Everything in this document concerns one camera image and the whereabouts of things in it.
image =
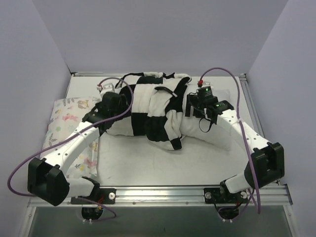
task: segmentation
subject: metal base plate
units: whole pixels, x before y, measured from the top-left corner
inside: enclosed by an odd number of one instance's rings
[[[229,198],[224,198],[220,193],[220,188],[204,188],[204,200],[207,204],[238,204],[247,203],[248,198],[242,197],[239,193],[232,194]]]
[[[117,193],[117,190],[116,189],[113,189],[113,188],[100,188],[100,192],[101,194],[103,195],[103,201],[100,202],[101,204],[114,204],[115,203],[115,197],[114,199],[110,199],[109,198],[109,194],[110,193],[113,193],[116,195]],[[70,201],[71,204],[91,204],[87,201],[83,201],[83,200],[80,200],[80,199],[77,199],[77,198],[74,198],[72,197],[71,198],[71,201]]]

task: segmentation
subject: black cable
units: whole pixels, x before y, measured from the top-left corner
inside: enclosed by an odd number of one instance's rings
[[[209,121],[210,123],[209,123],[209,127],[208,127],[208,130],[207,131],[203,131],[202,129],[201,129],[201,125],[200,125],[200,123],[201,123],[201,121],[203,120],[203,119],[205,119],[205,120],[207,120],[207,121]],[[199,122],[198,122],[198,127],[199,127],[199,129],[202,131],[202,132],[204,132],[204,133],[207,133],[207,132],[209,132],[210,130],[211,130],[211,127],[212,127],[212,125],[213,125],[213,122],[211,121],[211,120],[208,120],[207,118],[201,118],[200,120],[199,120]]]

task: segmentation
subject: white cable tie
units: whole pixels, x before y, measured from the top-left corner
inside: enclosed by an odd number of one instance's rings
[[[97,85],[97,90],[98,90],[98,91],[101,92],[102,88],[103,88],[102,85]]]
[[[235,125],[236,123],[239,123],[240,121],[244,122],[244,120],[242,118],[239,118],[235,122],[232,123],[232,126]]]
[[[89,144],[87,143],[85,136],[84,136],[80,131],[75,131],[75,133],[79,133],[79,135],[80,135],[81,137],[83,137],[84,142],[85,142],[86,146],[88,147]]]
[[[205,118],[208,119],[207,113],[206,113],[206,108],[204,108],[204,114],[205,114]]]

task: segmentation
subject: purple wall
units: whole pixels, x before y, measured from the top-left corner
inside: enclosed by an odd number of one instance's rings
[[[316,236],[315,12],[315,0],[290,0],[249,72],[265,136],[285,148],[302,236]]]
[[[0,236],[18,235],[28,198],[9,192],[10,172],[38,151],[53,101],[70,74],[31,0],[0,2]],[[26,168],[13,185],[26,192]]]
[[[287,0],[33,2],[72,72],[201,75],[248,72]]]

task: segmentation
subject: bolt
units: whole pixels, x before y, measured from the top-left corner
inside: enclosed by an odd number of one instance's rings
[[[109,194],[109,199],[114,200],[115,199],[115,193],[110,193]]]
[[[242,196],[243,199],[247,198],[247,193],[246,192],[241,192],[240,195]]]
[[[210,192],[205,193],[205,198],[206,199],[211,199],[212,198],[212,194]]]

